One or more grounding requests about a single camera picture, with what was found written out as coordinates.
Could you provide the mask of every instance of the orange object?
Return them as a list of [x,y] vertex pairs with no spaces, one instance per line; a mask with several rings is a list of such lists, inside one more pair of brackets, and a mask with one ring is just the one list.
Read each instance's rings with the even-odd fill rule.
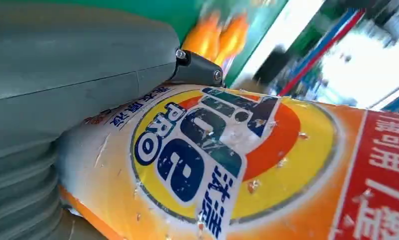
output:
[[226,59],[239,54],[245,46],[248,33],[247,14],[236,16],[224,30],[219,39],[219,51],[214,63],[223,66]]
[[213,61],[219,51],[219,13],[213,12],[209,17],[201,19],[187,35],[182,49],[196,53]]

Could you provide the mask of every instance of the bolt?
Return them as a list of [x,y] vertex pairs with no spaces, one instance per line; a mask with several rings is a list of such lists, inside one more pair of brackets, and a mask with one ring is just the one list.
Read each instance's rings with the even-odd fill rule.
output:
[[176,58],[178,59],[185,59],[186,58],[186,52],[184,52],[181,49],[176,50]]
[[222,71],[220,70],[214,71],[214,80],[216,81],[216,83],[221,83],[222,77],[223,77]]

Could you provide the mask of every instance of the gray machine casing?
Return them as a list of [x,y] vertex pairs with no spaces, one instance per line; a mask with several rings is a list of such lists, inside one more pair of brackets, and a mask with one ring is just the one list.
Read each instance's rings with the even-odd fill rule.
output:
[[0,3],[1,240],[73,234],[53,141],[169,79],[179,45],[169,25],[120,11]]

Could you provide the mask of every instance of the orange packaging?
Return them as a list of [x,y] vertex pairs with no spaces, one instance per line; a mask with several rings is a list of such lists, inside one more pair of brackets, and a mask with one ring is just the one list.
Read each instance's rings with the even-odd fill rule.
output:
[[59,147],[63,197],[109,239],[399,239],[396,113],[160,86]]

